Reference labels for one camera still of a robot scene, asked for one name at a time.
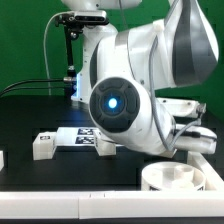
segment white plastic part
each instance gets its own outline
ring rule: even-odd
[[[4,157],[3,157],[3,152],[0,151],[0,171],[4,167]]]
[[[99,156],[111,156],[116,155],[116,144],[105,141],[102,138],[101,132],[97,129],[93,131],[94,133],[94,146]]]
[[[178,130],[180,130],[183,127],[184,125],[181,124],[176,125],[176,128]],[[190,127],[189,129],[187,129],[187,131],[198,132],[201,134],[201,137],[192,138],[192,137],[180,136],[175,143],[175,148],[177,148],[178,150],[186,150],[206,154],[215,153],[217,136],[214,132],[212,132],[207,128],[196,126]]]
[[[194,168],[189,165],[178,165],[174,167],[174,179],[184,179],[187,181],[193,181],[194,179]]]
[[[150,164],[142,170],[141,189],[143,191],[176,191],[177,189],[202,191],[205,189],[205,180],[205,175],[190,165],[159,162]]]
[[[158,101],[168,110],[174,117],[192,117],[197,118],[197,107],[199,102],[194,100],[179,100],[170,98],[157,98]]]
[[[33,142],[33,159],[43,160],[52,159],[55,150],[56,132],[39,133]]]
[[[187,163],[200,169],[206,176],[205,190],[224,191],[224,182],[205,158],[197,152],[188,152]]]

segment white block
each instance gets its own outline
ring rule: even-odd
[[[79,218],[220,217],[224,194],[194,192],[114,192],[79,199]]]
[[[105,141],[102,138],[102,133],[98,129],[94,130],[93,133],[94,133],[94,145],[99,156],[116,155],[115,143]]]
[[[39,133],[33,142],[33,159],[52,159],[55,151],[56,132]]]
[[[4,167],[4,158],[3,158],[3,152],[0,151],[0,171]]]
[[[77,219],[79,192],[0,193],[0,219]]]

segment black cable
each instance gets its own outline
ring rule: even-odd
[[[48,83],[49,82],[64,82],[64,80],[63,79],[29,79],[29,80],[24,80],[24,81],[20,81],[20,82],[9,85],[8,87],[6,87],[5,89],[3,89],[0,92],[0,95],[4,91],[12,89],[12,88],[14,88],[16,86],[19,86],[19,85],[24,85],[24,84],[28,84],[28,83],[42,83],[42,82],[48,82]]]
[[[15,90],[46,90],[46,89],[64,89],[62,86],[55,86],[55,87],[18,87],[18,88],[11,88],[7,90],[3,90],[0,92],[0,97],[5,95],[8,92],[15,91]]]
[[[174,134],[176,135],[179,131],[180,130],[176,129]],[[207,139],[213,140],[214,142],[217,141],[216,137],[209,136],[209,135],[203,135],[203,134],[201,134],[200,132],[197,132],[197,131],[184,131],[181,134],[181,136],[182,137],[191,137],[191,138],[207,138]]]

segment screw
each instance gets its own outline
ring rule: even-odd
[[[74,21],[75,20],[75,17],[74,16],[71,16],[71,17],[68,18],[68,20],[69,21]]]

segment cable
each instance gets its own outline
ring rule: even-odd
[[[127,24],[125,15],[124,15],[124,9],[123,9],[123,5],[122,5],[122,0],[119,0],[119,5],[120,5],[121,18],[123,20],[124,29],[128,30],[128,24]]]
[[[51,25],[51,22],[57,17],[60,16],[62,14],[69,14],[69,13],[73,13],[74,11],[68,11],[68,12],[60,12],[57,13],[55,15],[53,15],[50,20],[48,21],[45,31],[44,31],[44,40],[43,40],[43,48],[44,48],[44,62],[45,62],[45,68],[46,68],[46,74],[47,74],[47,78],[51,79],[50,76],[50,71],[49,71],[49,65],[48,65],[48,58],[47,58],[47,49],[46,49],[46,42],[47,42],[47,34]]]
[[[62,86],[57,86],[57,87],[18,87],[18,88],[11,88],[11,89],[8,89],[8,90],[4,90],[2,92],[0,92],[0,97],[2,97],[3,95],[5,95],[6,93],[8,92],[11,92],[11,91],[15,91],[15,90],[45,90],[45,89],[64,89],[64,87]]]
[[[27,83],[42,83],[42,82],[48,82],[48,83],[49,82],[64,82],[64,80],[63,79],[30,79],[30,80],[24,80],[24,81],[20,81],[20,82],[9,85],[5,89],[3,89],[2,92],[6,91],[6,90],[9,90],[9,89],[12,89],[13,87],[16,87],[16,86],[19,86],[19,85],[23,85],[23,84],[27,84]]]

